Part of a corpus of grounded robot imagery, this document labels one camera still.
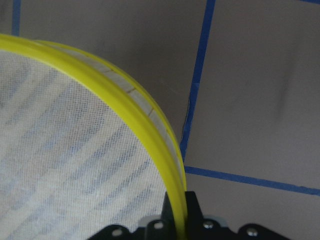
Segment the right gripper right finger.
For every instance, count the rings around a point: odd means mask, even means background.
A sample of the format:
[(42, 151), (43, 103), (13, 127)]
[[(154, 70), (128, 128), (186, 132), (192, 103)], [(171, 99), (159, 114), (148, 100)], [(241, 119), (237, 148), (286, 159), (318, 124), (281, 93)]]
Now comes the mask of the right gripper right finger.
[(203, 221), (203, 213), (194, 191), (185, 192), (187, 205), (187, 225), (200, 225)]

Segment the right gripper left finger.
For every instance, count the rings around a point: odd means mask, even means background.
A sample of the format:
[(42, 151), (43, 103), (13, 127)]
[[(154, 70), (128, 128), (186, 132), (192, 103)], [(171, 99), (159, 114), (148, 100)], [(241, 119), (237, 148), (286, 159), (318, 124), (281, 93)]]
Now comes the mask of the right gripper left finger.
[(161, 210), (161, 219), (166, 222), (174, 221), (173, 209), (167, 192), (164, 194), (164, 200)]

